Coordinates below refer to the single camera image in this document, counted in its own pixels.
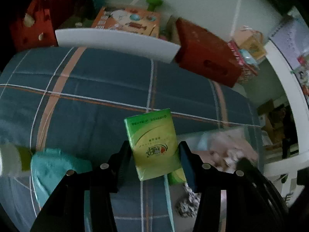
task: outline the mattress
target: mattress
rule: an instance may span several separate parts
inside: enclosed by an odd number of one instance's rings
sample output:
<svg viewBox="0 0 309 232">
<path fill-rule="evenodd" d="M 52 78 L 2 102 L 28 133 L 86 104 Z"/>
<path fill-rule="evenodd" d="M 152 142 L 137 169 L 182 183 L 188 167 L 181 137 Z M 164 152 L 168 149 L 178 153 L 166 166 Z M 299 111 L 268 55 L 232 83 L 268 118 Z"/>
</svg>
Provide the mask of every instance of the mattress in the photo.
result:
<svg viewBox="0 0 309 232">
<path fill-rule="evenodd" d="M 261 128 L 248 99 L 176 63 L 99 49 L 16 54 L 0 76 L 0 143 L 60 148 L 97 166 L 127 139 L 126 117 L 165 108 L 177 135 L 246 126 L 263 170 Z M 173 230 L 164 177 L 140 182 L 132 160 L 111 201 L 119 232 Z M 28 177 L 1 177 L 0 203 L 21 232 L 30 230 L 39 207 Z"/>
</svg>

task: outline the bolt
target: bolt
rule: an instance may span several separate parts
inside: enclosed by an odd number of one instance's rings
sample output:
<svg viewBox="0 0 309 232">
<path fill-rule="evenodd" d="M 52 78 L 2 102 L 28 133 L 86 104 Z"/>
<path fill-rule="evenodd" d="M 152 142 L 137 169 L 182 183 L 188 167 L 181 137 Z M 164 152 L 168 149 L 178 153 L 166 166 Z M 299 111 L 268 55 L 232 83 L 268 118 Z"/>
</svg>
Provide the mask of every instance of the bolt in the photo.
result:
<svg viewBox="0 0 309 232">
<path fill-rule="evenodd" d="M 210 169 L 210 168 L 211 168 L 211 165 L 208 164 L 208 163 L 204 163 L 204 164 L 202 165 L 202 168 L 204 168 L 204 169 Z"/>
<path fill-rule="evenodd" d="M 67 176 L 71 176 L 75 173 L 75 171 L 73 169 L 67 170 L 66 175 Z"/>
<path fill-rule="evenodd" d="M 109 164 L 103 163 L 103 164 L 100 165 L 100 168 L 101 169 L 107 169 L 107 168 L 109 168 Z"/>
<path fill-rule="evenodd" d="M 237 170 L 237 171 L 236 171 L 236 175 L 241 177 L 241 176 L 244 176 L 245 174 L 244 174 L 243 171 Z"/>
</svg>

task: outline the orange box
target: orange box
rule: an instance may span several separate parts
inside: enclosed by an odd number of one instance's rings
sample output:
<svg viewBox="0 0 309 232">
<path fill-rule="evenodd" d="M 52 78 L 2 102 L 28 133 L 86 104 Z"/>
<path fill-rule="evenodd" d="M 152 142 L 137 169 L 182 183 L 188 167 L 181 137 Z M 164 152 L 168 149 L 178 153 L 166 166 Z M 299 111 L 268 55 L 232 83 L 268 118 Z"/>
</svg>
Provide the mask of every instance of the orange box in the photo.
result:
<svg viewBox="0 0 309 232">
<path fill-rule="evenodd" d="M 103 7 L 92 28 L 159 37 L 160 14 L 136 7 Z"/>
</svg>

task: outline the yellow package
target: yellow package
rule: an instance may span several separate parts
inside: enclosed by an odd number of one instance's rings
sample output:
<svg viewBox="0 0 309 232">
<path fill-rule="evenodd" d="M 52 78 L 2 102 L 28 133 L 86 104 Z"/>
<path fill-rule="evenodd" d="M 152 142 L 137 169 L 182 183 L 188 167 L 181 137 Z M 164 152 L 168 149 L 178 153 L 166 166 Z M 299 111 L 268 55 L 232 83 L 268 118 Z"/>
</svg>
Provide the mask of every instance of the yellow package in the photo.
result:
<svg viewBox="0 0 309 232">
<path fill-rule="evenodd" d="M 169 109 L 126 118 L 125 124 L 141 181 L 168 174 L 181 167 Z"/>
</svg>

